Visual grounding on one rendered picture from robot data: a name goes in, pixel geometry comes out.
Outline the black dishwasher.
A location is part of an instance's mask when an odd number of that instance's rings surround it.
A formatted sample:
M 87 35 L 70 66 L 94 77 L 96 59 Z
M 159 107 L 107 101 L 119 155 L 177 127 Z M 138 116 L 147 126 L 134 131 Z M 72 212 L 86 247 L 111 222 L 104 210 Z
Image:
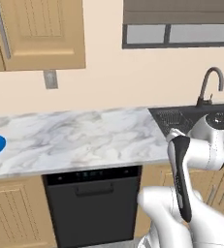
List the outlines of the black dishwasher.
M 134 237 L 140 166 L 60 172 L 42 176 L 57 248 L 81 248 Z M 78 197 L 77 186 L 113 185 L 113 192 Z

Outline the grey wall socket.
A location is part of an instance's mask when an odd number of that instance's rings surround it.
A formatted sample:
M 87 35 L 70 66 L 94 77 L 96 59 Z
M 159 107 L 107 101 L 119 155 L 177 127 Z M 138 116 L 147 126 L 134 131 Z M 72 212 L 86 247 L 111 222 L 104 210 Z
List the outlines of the grey wall socket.
M 46 70 L 44 71 L 44 80 L 46 89 L 57 89 L 57 73 L 55 70 Z

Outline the black sink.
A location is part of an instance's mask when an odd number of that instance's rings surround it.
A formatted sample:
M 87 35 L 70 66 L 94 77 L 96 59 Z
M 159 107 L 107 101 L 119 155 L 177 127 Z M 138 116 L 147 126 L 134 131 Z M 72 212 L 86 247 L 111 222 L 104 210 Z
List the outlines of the black sink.
M 165 137 L 172 128 L 177 128 L 182 133 L 187 134 L 194 124 L 208 113 L 222 112 L 224 118 L 224 104 L 203 106 L 201 108 L 196 108 L 195 106 L 150 108 L 148 111 Z

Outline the wooden base cupboard door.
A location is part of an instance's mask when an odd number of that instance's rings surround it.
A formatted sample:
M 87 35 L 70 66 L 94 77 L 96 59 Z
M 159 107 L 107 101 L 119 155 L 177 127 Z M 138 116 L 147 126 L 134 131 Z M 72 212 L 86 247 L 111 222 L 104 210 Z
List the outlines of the wooden base cupboard door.
M 57 248 L 41 176 L 0 179 L 0 248 Z

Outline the window with grey blind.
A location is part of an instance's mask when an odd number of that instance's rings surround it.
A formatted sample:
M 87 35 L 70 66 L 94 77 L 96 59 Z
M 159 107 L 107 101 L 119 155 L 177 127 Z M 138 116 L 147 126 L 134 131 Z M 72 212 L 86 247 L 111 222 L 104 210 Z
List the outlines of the window with grey blind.
M 224 0 L 124 0 L 122 46 L 224 47 Z

